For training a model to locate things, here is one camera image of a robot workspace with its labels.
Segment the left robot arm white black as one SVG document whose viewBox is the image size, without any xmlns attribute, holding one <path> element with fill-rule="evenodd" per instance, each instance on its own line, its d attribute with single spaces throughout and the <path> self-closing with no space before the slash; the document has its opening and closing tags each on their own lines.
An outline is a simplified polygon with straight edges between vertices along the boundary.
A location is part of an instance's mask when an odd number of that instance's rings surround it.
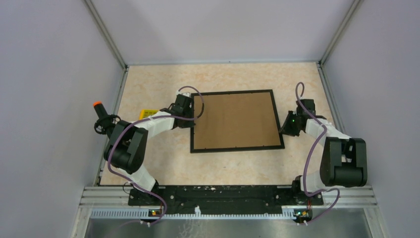
<svg viewBox="0 0 420 238">
<path fill-rule="evenodd" d="M 190 93 L 179 93 L 169 108 L 140 120 L 138 123 L 110 115 L 103 104 L 95 103 L 98 120 L 94 130 L 109 138 L 104 150 L 104 159 L 112 173 L 121 175 L 140 190 L 140 199 L 147 205 L 158 201 L 157 181 L 144 166 L 146 146 L 149 139 L 175 128 L 191 128 L 195 125 L 193 98 Z"/>
</svg>

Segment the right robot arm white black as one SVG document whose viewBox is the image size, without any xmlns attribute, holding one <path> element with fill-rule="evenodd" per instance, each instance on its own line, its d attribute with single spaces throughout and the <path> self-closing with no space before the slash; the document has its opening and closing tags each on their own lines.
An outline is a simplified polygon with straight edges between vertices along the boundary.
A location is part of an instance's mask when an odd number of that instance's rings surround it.
<svg viewBox="0 0 420 238">
<path fill-rule="evenodd" d="M 340 132 L 325 117 L 317 115 L 313 99 L 298 99 L 296 104 L 296 110 L 288 112 L 280 133 L 299 136 L 304 132 L 315 141 L 303 174 L 297 177 L 300 185 L 290 191 L 292 201 L 304 204 L 324 191 L 365 186 L 368 180 L 366 142 Z M 323 147 L 321 162 L 319 170 L 310 174 L 309 163 L 317 145 Z"/>
</svg>

